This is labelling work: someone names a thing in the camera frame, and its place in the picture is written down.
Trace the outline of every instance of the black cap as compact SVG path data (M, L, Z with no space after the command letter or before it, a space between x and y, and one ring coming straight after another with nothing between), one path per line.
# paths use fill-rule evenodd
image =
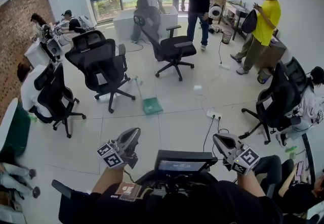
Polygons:
M315 67L310 75L315 84L324 84L324 70L321 67Z
M66 10L65 13L62 14L62 16L65 16L65 15L72 16L72 11L71 10Z
M38 14L33 13L33 14L31 15L31 19L30 19L30 21L32 21L32 20L37 20L37 16L38 16Z

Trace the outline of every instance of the shoe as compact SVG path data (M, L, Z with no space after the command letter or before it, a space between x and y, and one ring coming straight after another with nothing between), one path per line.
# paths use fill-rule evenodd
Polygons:
M240 67L236 72L239 75L244 75L244 74L248 74L249 73L249 71L248 70L244 70L243 67Z
M31 169L29 171L29 176L30 176L30 179L33 179L36 176L36 170L35 169Z
M231 58L235 60L237 63L242 63L242 60L237 59L234 54L231 54Z
M41 190L39 189L39 187L35 187L34 189L32 189L32 196L36 199L39 195L41 194Z
M281 147L285 147L287 145L287 142L286 142L286 134L276 134L275 138L277 139L277 141L279 142L280 146Z

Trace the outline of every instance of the tiled floor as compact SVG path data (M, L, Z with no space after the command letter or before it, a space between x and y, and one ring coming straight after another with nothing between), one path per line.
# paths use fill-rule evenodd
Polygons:
M179 24L183 27L178 34L186 32L186 18L180 17ZM106 38L116 38L114 28L101 26ZM241 135L257 124L251 115L242 114L242 108L255 110L255 101L261 90L269 83L260 85L256 78L256 70L250 74L239 76L235 72L238 65L230 58L230 53L240 51L243 39L237 36L228 45L222 44L221 58L230 70L218 67L219 43L222 34L210 35L206 52L199 50L201 30L196 30L194 45L197 54L183 61L195 64L195 69L180 66L183 82L178 81L174 68L170 68L156 78L155 72L166 62L157 62L153 56L152 46L140 41L143 50L127 53L127 74L136 75L143 84L141 90L144 98L157 97L164 111L158 115L145 116L141 108L141 100L135 82L125 84L121 89L136 96L136 100L117 96L113 102L115 112L108 112L109 95L102 96L99 101L94 99L95 92L87 89L83 74L73 65L63 60L65 84L79 98L80 104L75 112L83 112L87 120L79 116L69 120L72 138L68 139L64 126L57 131L51 125L40 122L32 123L25 154L20 158L21 164L36 168L37 177L30 184L39 186L41 196L38 199L26 198L21 201L27 222L59 223L58 209L60 194L51 187L56 179L67 186L80 191L91 191L103 172L105 165L96 155L96 149L109 139L117 138L124 130L140 127L141 136L136 149L139 161L134 169L128 169L136 180L144 173L152 170L159 149L202 151L205 136L211 124L206 117L208 109L222 114L221 128ZM138 45L126 42L127 51L136 50ZM217 132L217 122L212 125L207 137L206 151L212 149L212 135ZM282 160L289 155L279 146L274 136L269 145L264 145L263 130L258 129L246 139L261 156L276 154ZM304 149L301 139L288 143L288 146ZM211 173L219 180L234 180L235 173L228 172L221 162L211 168Z

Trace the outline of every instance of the chair seat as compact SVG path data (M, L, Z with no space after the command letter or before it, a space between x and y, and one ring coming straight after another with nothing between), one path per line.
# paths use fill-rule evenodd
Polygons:
M175 48L174 45L178 43L190 41L187 36L177 36L173 38L164 39L161 41L163 50L162 57L164 60L172 60L177 58L179 49ZM183 48L183 57L195 55L197 53L193 45Z

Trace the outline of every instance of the white power strip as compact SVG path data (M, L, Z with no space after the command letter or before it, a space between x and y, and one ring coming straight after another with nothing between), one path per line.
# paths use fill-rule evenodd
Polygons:
M222 115L221 115L221 114L219 114L219 113L215 113L215 112L213 112L213 111L211 111L211 110L208 110L206 115L207 115L209 118L212 118L212 119L213 119L213 117L214 117L216 120L220 120L220 119L222 118Z

